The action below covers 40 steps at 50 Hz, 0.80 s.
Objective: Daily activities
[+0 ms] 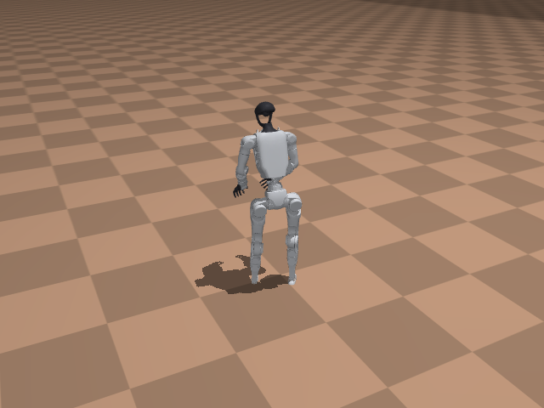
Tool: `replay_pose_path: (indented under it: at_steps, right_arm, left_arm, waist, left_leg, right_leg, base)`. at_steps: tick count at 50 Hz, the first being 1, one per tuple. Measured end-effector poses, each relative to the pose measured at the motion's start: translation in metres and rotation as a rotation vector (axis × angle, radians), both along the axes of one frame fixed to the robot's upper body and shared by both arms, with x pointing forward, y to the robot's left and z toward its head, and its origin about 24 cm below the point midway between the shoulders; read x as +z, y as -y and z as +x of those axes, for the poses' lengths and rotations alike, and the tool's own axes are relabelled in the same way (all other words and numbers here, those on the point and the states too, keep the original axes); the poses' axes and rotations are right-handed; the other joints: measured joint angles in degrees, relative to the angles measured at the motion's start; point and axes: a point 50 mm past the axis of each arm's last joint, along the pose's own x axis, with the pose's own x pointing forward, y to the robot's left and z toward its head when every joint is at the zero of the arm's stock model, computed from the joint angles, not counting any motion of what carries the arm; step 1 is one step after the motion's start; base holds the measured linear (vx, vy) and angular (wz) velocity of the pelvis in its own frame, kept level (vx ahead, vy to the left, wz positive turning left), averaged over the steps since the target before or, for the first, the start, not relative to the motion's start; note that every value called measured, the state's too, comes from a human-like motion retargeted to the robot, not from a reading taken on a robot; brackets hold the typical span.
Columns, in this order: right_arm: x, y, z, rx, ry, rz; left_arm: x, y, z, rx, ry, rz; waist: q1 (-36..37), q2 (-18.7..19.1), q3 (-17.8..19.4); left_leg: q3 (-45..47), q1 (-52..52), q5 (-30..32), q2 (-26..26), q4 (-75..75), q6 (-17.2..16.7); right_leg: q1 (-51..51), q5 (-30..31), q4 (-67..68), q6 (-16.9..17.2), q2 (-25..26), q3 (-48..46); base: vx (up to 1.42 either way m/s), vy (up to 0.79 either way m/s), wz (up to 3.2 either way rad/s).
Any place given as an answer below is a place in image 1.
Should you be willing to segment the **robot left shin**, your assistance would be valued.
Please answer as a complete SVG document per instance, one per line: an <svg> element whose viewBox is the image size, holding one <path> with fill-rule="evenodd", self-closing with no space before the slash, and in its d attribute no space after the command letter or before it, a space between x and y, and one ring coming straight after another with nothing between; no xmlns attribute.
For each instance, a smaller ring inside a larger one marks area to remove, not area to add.
<svg viewBox="0 0 544 408"><path fill-rule="evenodd" d="M260 269L261 264L261 255L258 254L258 256L253 255L253 248L254 248L254 242L251 243L251 257L250 257L250 268L252 271L252 284L253 282L258 282L258 271Z"/></svg>

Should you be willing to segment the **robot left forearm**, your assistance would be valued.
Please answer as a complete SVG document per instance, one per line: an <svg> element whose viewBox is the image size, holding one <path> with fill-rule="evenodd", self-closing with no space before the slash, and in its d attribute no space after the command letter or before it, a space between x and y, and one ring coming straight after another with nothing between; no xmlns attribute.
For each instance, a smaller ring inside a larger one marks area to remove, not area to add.
<svg viewBox="0 0 544 408"><path fill-rule="evenodd" d="M243 175L240 175L240 174L236 173L236 170L235 170L235 176L238 179L238 185L241 187L241 190L246 189L247 188L247 182L248 182L247 181L247 176L246 175L243 176Z"/></svg>

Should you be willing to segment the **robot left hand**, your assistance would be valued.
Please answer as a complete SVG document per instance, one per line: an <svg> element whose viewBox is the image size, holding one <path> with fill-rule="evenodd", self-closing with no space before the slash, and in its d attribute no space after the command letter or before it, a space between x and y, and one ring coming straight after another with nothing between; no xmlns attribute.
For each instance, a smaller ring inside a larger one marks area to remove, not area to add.
<svg viewBox="0 0 544 408"><path fill-rule="evenodd" d="M248 187L247 187L247 189L248 189ZM235 197L236 197L235 193L237 194L237 196L239 196L239 195L238 195L238 191L239 191L239 193L240 193L240 195L241 195L241 187L240 187L239 185L237 185L237 186L235 187L234 191L233 191L233 194L234 194ZM242 192L243 192L243 194L245 194L244 190L243 190Z"/></svg>

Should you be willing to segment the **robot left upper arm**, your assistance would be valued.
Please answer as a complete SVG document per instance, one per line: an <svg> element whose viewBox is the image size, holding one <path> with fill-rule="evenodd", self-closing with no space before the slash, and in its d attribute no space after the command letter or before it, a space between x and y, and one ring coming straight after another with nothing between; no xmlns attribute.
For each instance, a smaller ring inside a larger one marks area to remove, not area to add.
<svg viewBox="0 0 544 408"><path fill-rule="evenodd" d="M247 166L247 161L250 156L250 150L256 144L256 138L257 137L255 135L248 135L241 139L241 148L238 156L236 173L243 176L247 175L249 169Z"/></svg>

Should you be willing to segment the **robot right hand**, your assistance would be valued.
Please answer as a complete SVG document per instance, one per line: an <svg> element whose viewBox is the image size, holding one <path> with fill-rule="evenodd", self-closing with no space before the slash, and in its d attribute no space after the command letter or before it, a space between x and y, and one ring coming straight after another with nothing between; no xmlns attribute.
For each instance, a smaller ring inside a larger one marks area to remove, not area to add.
<svg viewBox="0 0 544 408"><path fill-rule="evenodd" d="M261 178L262 178L262 177L261 177ZM264 178L264 179L261 180L259 183L262 183L264 180L270 181L270 180L272 180L272 179L271 179L271 178ZM265 181L263 184L261 184L261 186L263 186L264 184L266 184L267 181ZM266 184L263 188L265 188L265 187L267 187L267 186L268 186L268 184ZM268 190L268 189L266 189L266 190Z"/></svg>

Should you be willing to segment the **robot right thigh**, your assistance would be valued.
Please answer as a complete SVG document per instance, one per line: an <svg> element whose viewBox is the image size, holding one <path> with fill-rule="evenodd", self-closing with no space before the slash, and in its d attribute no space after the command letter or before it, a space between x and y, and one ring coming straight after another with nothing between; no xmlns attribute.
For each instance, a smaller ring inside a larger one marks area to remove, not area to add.
<svg viewBox="0 0 544 408"><path fill-rule="evenodd" d="M295 193L287 194L288 207L286 207L288 235L286 235L286 246L295 247L295 236L298 235L299 218L301 217L302 201Z"/></svg>

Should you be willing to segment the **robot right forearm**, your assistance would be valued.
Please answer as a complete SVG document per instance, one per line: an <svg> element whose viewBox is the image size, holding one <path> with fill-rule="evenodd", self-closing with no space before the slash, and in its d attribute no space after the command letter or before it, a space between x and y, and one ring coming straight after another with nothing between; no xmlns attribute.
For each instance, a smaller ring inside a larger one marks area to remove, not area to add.
<svg viewBox="0 0 544 408"><path fill-rule="evenodd" d="M293 169L293 170L294 170L294 169ZM292 173L293 170L287 169L287 170L286 170L286 175ZM285 176L279 177L279 178L277 178L277 179L278 179L278 180L281 180L281 179L283 179L284 177L285 177Z"/></svg>

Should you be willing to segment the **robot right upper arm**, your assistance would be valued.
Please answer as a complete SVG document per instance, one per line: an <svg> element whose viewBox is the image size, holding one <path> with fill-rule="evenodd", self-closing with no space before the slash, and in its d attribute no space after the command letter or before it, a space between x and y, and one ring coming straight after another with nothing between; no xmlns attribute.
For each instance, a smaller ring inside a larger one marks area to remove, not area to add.
<svg viewBox="0 0 544 408"><path fill-rule="evenodd" d="M287 149L288 149L288 155L290 157L288 168L289 170L293 170L298 166L298 150L297 150L297 137L295 134L290 132L285 132L287 137Z"/></svg>

